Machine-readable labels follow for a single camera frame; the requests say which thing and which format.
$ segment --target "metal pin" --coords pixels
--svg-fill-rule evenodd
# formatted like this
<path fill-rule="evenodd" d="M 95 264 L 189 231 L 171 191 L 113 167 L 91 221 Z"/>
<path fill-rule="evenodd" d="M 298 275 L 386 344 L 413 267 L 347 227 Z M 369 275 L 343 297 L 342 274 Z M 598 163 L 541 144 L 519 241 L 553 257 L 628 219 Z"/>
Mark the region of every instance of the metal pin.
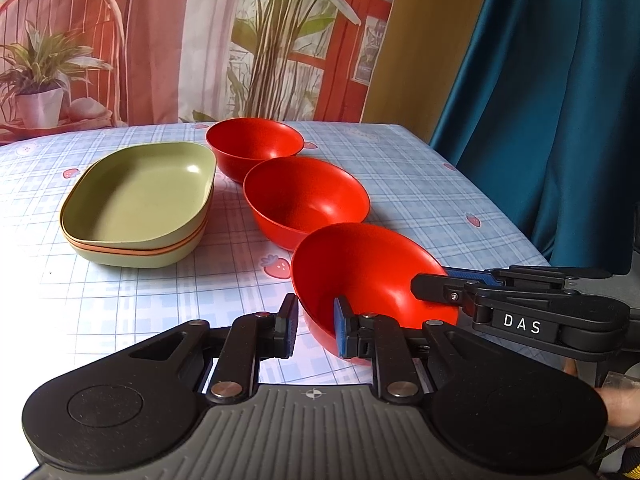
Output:
<path fill-rule="evenodd" d="M 394 397 L 405 398 L 418 393 L 418 386 L 409 381 L 396 381 L 395 383 L 391 383 L 386 390 Z"/>
<path fill-rule="evenodd" d="M 219 399 L 229 399 L 240 395 L 242 386 L 233 381 L 220 381 L 211 387 L 211 393 Z"/>

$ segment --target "chair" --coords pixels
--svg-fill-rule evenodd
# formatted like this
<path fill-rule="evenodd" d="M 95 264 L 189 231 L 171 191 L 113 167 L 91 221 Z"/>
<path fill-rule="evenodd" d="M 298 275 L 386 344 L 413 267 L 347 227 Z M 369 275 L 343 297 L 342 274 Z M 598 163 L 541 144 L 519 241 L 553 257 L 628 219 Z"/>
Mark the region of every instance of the chair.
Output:
<path fill-rule="evenodd" d="M 112 71 L 88 71 L 90 84 L 73 82 L 71 99 L 91 97 L 112 112 L 112 126 L 122 124 L 122 117 L 127 116 L 126 102 L 120 102 L 120 84 L 124 80 L 120 70 L 126 63 L 121 60 L 125 40 L 122 14 L 116 1 L 7 0 L 0 6 L 0 44 L 24 44 L 26 20 L 33 22 L 42 33 L 80 32 L 79 43 L 93 47 L 94 57 L 113 66 Z M 5 69 L 6 62 L 0 60 L 0 70 Z M 5 123 L 16 118 L 13 100 L 4 104 L 2 114 Z"/>

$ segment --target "teal curtain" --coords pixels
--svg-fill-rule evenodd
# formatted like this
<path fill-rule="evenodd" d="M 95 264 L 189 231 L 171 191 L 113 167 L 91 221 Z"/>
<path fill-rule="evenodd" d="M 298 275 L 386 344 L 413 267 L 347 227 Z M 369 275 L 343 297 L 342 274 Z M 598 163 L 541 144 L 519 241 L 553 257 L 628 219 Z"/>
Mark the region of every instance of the teal curtain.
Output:
<path fill-rule="evenodd" d="M 485 0 L 431 145 L 555 266 L 628 272 L 640 0 Z"/>

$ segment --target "table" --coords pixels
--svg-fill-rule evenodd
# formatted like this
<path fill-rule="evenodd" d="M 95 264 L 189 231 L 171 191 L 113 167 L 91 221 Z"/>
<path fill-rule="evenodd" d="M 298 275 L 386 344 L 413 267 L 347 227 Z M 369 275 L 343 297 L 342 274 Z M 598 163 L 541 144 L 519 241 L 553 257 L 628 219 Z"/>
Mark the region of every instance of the table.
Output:
<path fill-rule="evenodd" d="M 291 123 L 302 155 L 353 174 L 367 189 L 367 221 L 422 245 L 441 264 L 485 269 L 546 265 L 506 216 L 461 173 L 400 126 Z M 79 173 L 114 150 L 145 142 L 204 144 L 206 124 L 136 126 L 62 134 L 0 147 L 0 308 L 6 478 L 35 466 L 20 410 L 44 381 L 194 318 L 227 326 L 242 314 L 276 311 L 289 279 L 265 272 L 290 262 L 258 230 L 241 187 L 216 174 L 213 215 L 202 243 L 164 269 L 99 266 L 77 256 L 58 212 Z M 558 366 L 554 356 L 510 346 Z M 289 384 L 366 383 L 369 367 L 343 362 L 316 343 L 300 318 L 293 357 L 269 360 L 260 380 Z"/>

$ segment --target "white flower pot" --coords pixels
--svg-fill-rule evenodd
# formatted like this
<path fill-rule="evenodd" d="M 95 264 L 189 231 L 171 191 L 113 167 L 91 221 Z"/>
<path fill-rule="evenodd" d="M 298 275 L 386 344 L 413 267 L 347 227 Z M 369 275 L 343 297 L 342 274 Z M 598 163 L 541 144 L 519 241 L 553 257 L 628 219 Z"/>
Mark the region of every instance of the white flower pot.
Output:
<path fill-rule="evenodd" d="M 54 88 L 40 94 L 17 95 L 15 104 L 24 126 L 34 130 L 58 126 L 64 94 L 62 88 Z"/>

